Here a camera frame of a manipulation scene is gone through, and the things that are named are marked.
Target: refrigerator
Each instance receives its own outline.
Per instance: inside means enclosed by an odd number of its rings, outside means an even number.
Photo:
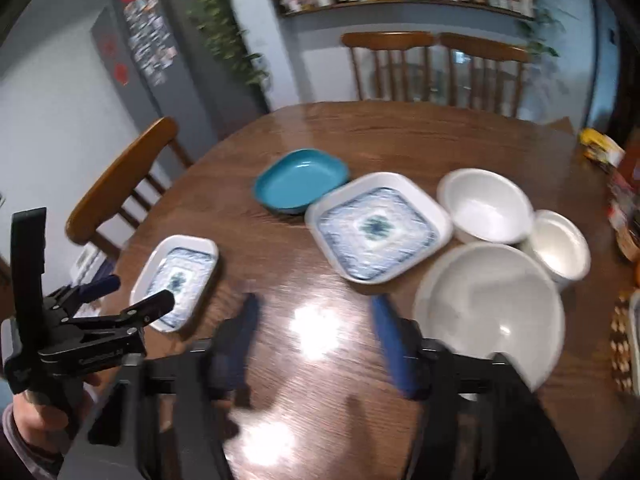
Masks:
[[[198,160],[268,107],[258,86],[245,85],[206,49],[188,19],[192,1],[110,0],[92,37],[139,132],[160,117],[172,117],[178,142]],[[175,179],[183,169],[164,152],[159,163]]]

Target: hand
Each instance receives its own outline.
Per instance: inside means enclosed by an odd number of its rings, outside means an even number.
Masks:
[[[84,378],[84,380],[92,386],[100,384],[100,379],[97,375],[92,374]],[[93,406],[93,399],[87,391],[84,391],[82,402],[78,407],[79,419],[84,420]],[[52,441],[50,434],[66,428],[68,424],[66,413],[53,406],[31,404],[23,392],[14,396],[14,421],[20,436],[27,444],[49,453],[60,452]]]

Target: wooden chair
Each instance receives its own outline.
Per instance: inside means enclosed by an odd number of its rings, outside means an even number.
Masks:
[[[376,66],[376,97],[382,99],[382,69],[380,68],[379,50],[386,50],[386,65],[389,74],[389,86],[391,100],[400,100],[399,92],[396,92],[396,83],[394,81],[394,63],[392,57],[393,50],[400,51],[401,57],[401,77],[402,91],[405,101],[411,101],[409,98],[408,69],[406,63],[406,51],[411,48],[423,47],[422,65],[424,70],[424,81],[422,83],[422,100],[428,101],[431,94],[431,62],[429,55],[429,47],[437,44],[436,38],[430,32],[348,32],[342,35],[342,44],[349,47],[351,53],[351,63],[353,64],[353,72],[356,79],[356,88],[358,89],[358,99],[362,97],[362,83],[360,81],[360,71],[358,69],[358,61],[354,52],[354,48],[366,48],[373,52],[373,59]]]
[[[569,135],[575,135],[574,126],[571,124],[571,119],[569,117],[563,117],[562,119],[558,119],[557,121],[547,123],[545,124],[545,126],[551,130],[556,130],[558,132],[563,132]]]
[[[440,44],[447,48],[449,56],[449,105],[458,104],[458,87],[456,85],[456,63],[454,62],[454,50],[464,52],[471,56],[471,95],[469,96],[469,108],[474,108],[474,99],[478,95],[479,82],[474,68],[474,58],[482,59],[482,110],[489,109],[489,63],[488,60],[495,61],[495,92],[494,92],[494,112],[501,113],[502,94],[504,90],[504,72],[501,70],[502,63],[515,61],[518,63],[518,75],[513,101],[511,102],[511,117],[518,114],[520,99],[522,98],[522,77],[524,74],[524,64],[529,62],[529,54],[521,47],[513,46],[498,41],[484,40],[483,38],[473,38],[462,36],[461,34],[445,33],[440,35]]]
[[[66,221],[66,236],[79,245],[91,242],[114,261],[120,249],[98,231],[98,227],[119,214],[132,228],[140,222],[124,209],[124,201],[131,197],[145,211],[151,204],[136,191],[136,186],[147,181],[160,195],[166,189],[151,175],[150,170],[165,146],[173,150],[182,165],[192,165],[191,160],[175,140],[178,125],[172,118],[164,117],[153,123],[122,153],[100,179],[87,191]]]

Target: white bowl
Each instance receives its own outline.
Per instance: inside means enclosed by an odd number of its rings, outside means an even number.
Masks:
[[[438,184],[438,202],[451,215],[456,237],[513,245],[531,232],[533,208],[511,180],[485,170],[456,170]]]
[[[556,366],[564,343],[558,291],[530,256],[505,245],[475,243],[441,257],[414,303],[422,336],[485,358],[503,352],[532,390]]]
[[[591,267],[589,246],[580,229],[553,211],[536,211],[533,231],[520,249],[542,265],[558,290],[579,282]]]

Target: wooden table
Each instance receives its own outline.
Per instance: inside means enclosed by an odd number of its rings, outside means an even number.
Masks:
[[[385,285],[354,286],[332,270],[302,218],[270,214],[253,199],[252,185],[280,156],[309,147],[340,157],[352,178],[395,171],[431,196],[449,171],[497,171],[535,209],[568,216],[591,248],[590,274],[563,294],[564,351],[539,394],[580,477],[597,478],[640,414],[637,401],[614,390],[607,340],[615,297],[632,284],[632,270],[614,251],[606,176],[575,153],[574,143],[532,123],[429,104],[284,108],[216,146],[153,208],[118,261],[123,286],[110,310],[127,305],[165,237],[215,240],[222,275],[196,328],[174,336],[149,329],[146,341],[151,357],[180,352],[231,316],[244,291],[264,299],[248,368],[253,409],[232,410],[239,434],[225,444],[236,477],[398,478],[417,406],[389,382],[366,295],[387,291],[410,317],[417,286],[437,256]]]

